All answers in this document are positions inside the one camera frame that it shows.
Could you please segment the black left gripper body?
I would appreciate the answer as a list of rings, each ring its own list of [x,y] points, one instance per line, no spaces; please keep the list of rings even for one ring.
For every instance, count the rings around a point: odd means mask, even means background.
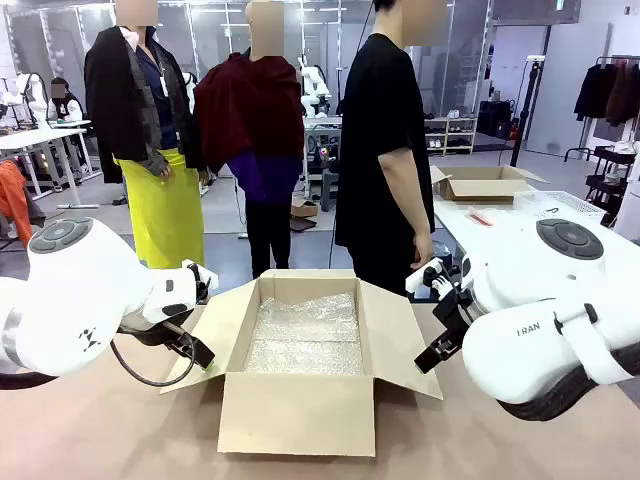
[[[149,330],[136,330],[120,326],[117,332],[119,334],[133,336],[146,346],[164,345],[176,353],[192,353],[194,349],[194,340],[191,335],[181,326],[171,321],[163,321],[155,324]]]

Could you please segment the yellow mannequin skirt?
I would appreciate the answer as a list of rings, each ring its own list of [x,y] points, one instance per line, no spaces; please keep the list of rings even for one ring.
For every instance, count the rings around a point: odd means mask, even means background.
[[[205,263],[204,221],[199,175],[176,149],[163,150],[171,167],[167,179],[130,160],[116,159],[126,189],[135,250],[153,269],[179,268],[185,260]]]

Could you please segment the dark maroon hanging garment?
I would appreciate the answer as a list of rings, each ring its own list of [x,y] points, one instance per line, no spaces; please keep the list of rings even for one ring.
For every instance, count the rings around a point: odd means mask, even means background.
[[[617,69],[609,95],[605,119],[611,126],[625,124],[640,110],[640,66],[621,66]]]

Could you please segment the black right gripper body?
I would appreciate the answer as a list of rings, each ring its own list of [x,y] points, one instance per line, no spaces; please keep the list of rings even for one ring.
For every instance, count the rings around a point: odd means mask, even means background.
[[[473,305],[474,299],[469,289],[458,290],[454,288],[448,293],[440,295],[433,314],[445,327],[448,334],[463,338],[473,322],[469,311]]]

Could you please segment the purple mannequin garment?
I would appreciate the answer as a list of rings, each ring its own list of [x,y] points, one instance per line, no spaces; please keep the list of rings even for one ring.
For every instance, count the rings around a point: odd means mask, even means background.
[[[294,188],[302,173],[298,156],[256,155],[245,152],[228,162],[245,198],[252,202],[290,204]]]

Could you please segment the black mannequin jacket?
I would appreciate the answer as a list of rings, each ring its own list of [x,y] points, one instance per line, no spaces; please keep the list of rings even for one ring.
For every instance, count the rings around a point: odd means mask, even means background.
[[[200,133],[182,71],[148,26],[145,38],[126,26],[101,31],[85,56],[86,108],[99,145],[117,160],[158,176],[161,152],[176,148],[188,168],[206,169]]]

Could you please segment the clear bubble wrap sheet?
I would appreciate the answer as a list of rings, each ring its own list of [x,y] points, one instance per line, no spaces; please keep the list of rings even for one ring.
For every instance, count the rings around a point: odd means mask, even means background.
[[[364,373],[354,294],[296,304],[262,302],[244,370],[267,374]]]

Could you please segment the person's right hand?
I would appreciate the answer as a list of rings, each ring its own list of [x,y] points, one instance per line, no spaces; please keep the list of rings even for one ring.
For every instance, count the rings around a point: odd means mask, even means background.
[[[411,264],[414,271],[425,266],[433,258],[433,245],[431,233],[426,231],[418,232],[414,235],[415,258]]]

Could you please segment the white desk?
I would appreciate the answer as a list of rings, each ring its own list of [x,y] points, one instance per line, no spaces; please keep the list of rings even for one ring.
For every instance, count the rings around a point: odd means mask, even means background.
[[[65,170],[64,179],[67,181],[71,190],[73,201],[67,204],[59,204],[58,209],[61,210],[88,210],[98,209],[98,204],[85,204],[82,202],[78,187],[75,184],[73,172],[64,146],[67,141],[74,135],[79,137],[80,149],[85,158],[87,171],[83,173],[82,180],[89,180],[102,174],[99,169],[94,169],[92,165],[92,157],[89,155],[86,147],[84,134],[85,126],[90,124],[89,120],[78,122],[70,122],[65,125],[54,125],[52,128],[38,128],[32,130],[23,130],[10,135],[0,136],[0,161],[15,160],[18,158],[23,166],[27,169],[31,179],[30,184],[34,187],[36,195],[35,200],[45,198],[53,193],[53,190],[42,191],[37,179],[31,154],[41,152],[44,155],[51,155],[51,144],[55,146],[58,158]]]

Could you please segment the person in black t-shirt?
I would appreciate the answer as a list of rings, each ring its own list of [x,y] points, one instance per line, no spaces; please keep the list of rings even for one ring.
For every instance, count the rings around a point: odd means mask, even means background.
[[[378,157],[413,153],[422,199],[435,230],[422,95],[408,46],[425,46],[446,23],[447,0],[372,0],[371,34],[349,68],[342,101],[335,242],[356,276],[406,295],[414,270],[414,230],[397,206]]]

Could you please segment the open brown cardboard box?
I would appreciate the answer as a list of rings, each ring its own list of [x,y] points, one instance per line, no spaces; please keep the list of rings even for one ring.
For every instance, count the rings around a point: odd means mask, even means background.
[[[362,375],[244,370],[262,302],[274,298],[296,304],[346,292],[354,294]],[[192,371],[182,386],[223,379],[222,453],[372,457],[376,381],[436,399],[442,395],[436,375],[422,374],[415,366],[425,342],[407,298],[360,280],[350,270],[270,270],[212,297],[193,333],[215,359],[207,370]]]

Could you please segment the black equipment case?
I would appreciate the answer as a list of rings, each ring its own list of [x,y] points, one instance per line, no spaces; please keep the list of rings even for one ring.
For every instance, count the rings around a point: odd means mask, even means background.
[[[478,133],[507,140],[513,124],[514,100],[481,101],[477,115]]]

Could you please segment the white side table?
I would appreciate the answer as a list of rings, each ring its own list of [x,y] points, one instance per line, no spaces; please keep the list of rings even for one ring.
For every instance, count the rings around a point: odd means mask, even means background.
[[[526,212],[513,208],[512,203],[453,202],[443,200],[439,195],[434,196],[436,219],[455,239],[460,249],[472,255],[491,251],[499,241],[513,239],[516,234],[527,227],[534,227],[538,220],[550,218],[535,218]],[[467,213],[469,208],[476,209],[490,218],[494,225],[486,227],[471,219]],[[627,254],[636,245],[620,236],[600,222],[585,218],[561,218],[579,223],[593,232],[603,245],[613,251],[615,258]]]

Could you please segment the workbench with equipment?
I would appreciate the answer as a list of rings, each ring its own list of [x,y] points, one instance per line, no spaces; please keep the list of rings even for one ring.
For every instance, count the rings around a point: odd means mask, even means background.
[[[304,160],[302,181],[307,196],[312,182],[322,180],[322,172],[329,163],[337,159],[341,128],[341,116],[326,116],[303,119]]]

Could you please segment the open cardboard box with flaps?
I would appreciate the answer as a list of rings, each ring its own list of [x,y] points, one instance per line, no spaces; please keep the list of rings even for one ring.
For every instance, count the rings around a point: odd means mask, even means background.
[[[548,184],[532,172],[510,166],[430,169],[432,185],[440,197],[453,202],[512,203],[516,193],[532,189],[531,182]]]

